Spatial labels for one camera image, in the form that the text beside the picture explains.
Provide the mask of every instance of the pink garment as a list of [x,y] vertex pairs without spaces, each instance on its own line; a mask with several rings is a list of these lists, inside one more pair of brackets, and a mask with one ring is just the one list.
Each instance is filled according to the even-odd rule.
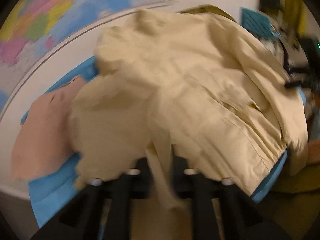
[[74,153],[68,137],[71,102],[87,82],[77,76],[31,105],[11,155],[15,179],[33,180],[57,171]]

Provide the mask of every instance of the wrinkled fabric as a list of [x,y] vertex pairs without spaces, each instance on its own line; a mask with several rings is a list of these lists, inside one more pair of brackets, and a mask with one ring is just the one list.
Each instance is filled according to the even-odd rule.
[[78,76],[33,102],[12,150],[13,178],[32,180],[46,176],[56,172],[74,154],[67,117],[72,100],[86,83]]
[[82,155],[76,186],[114,179],[146,156],[154,187],[150,200],[134,202],[133,239],[190,238],[188,205],[170,188],[171,144],[190,167],[233,178],[248,195],[287,146],[290,173],[305,166],[299,93],[284,88],[281,64],[231,20],[139,11],[104,30],[96,59],[100,75],[78,93],[69,120]]

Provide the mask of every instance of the world map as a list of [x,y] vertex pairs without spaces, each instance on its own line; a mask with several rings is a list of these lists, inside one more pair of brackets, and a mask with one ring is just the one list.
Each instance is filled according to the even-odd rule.
[[81,28],[131,7],[166,0],[20,0],[0,30],[0,110],[21,78]]

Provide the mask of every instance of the map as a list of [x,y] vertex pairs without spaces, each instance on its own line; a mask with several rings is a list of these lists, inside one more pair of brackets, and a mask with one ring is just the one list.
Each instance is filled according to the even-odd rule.
[[112,13],[166,0],[20,0],[0,30],[0,110],[21,78],[53,47]]

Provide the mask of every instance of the beige jacket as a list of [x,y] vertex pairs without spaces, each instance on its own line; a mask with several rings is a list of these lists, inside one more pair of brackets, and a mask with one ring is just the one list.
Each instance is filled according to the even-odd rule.
[[134,220],[134,236],[153,239],[152,224],[152,232],[184,237],[176,229],[188,212],[169,187],[171,143],[190,167],[216,180],[231,177],[249,195],[287,146],[290,172],[305,166],[298,92],[284,88],[276,58],[231,20],[139,11],[123,27],[104,30],[96,59],[100,75],[80,90],[70,119],[83,157],[77,186],[116,178],[147,156],[155,191],[150,204],[135,205],[143,223]]

